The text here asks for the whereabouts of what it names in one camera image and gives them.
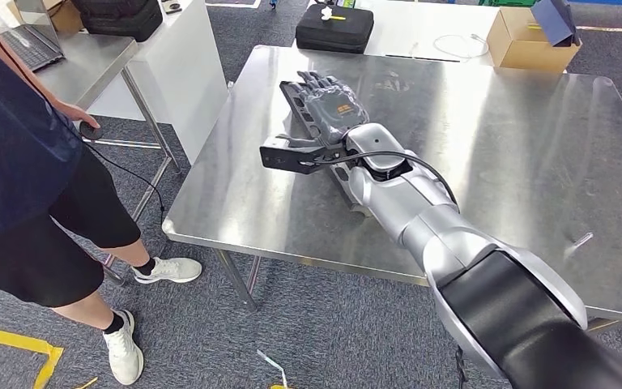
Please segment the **person's left hand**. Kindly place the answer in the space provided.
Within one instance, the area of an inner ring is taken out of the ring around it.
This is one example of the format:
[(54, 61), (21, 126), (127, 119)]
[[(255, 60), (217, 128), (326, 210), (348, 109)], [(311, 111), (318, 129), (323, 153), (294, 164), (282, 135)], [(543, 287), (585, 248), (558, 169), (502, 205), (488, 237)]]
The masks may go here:
[(94, 129), (100, 128), (100, 124), (94, 117), (92, 117), (84, 109), (81, 109), (80, 107), (76, 105), (71, 105), (71, 104), (67, 104), (59, 100), (55, 100), (53, 102), (53, 107), (57, 109), (58, 111), (60, 111), (61, 113), (65, 114), (69, 119), (71, 119), (74, 122), (75, 121), (86, 122), (89, 126), (91, 126)]

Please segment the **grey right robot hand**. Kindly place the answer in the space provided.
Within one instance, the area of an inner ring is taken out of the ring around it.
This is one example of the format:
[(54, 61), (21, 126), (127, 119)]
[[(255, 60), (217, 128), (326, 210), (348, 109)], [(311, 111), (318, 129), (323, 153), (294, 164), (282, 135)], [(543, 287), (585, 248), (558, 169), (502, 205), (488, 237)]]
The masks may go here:
[(332, 75), (315, 71), (298, 71), (303, 83), (293, 83), (325, 145), (340, 144), (345, 134), (369, 122), (368, 111), (356, 93)]

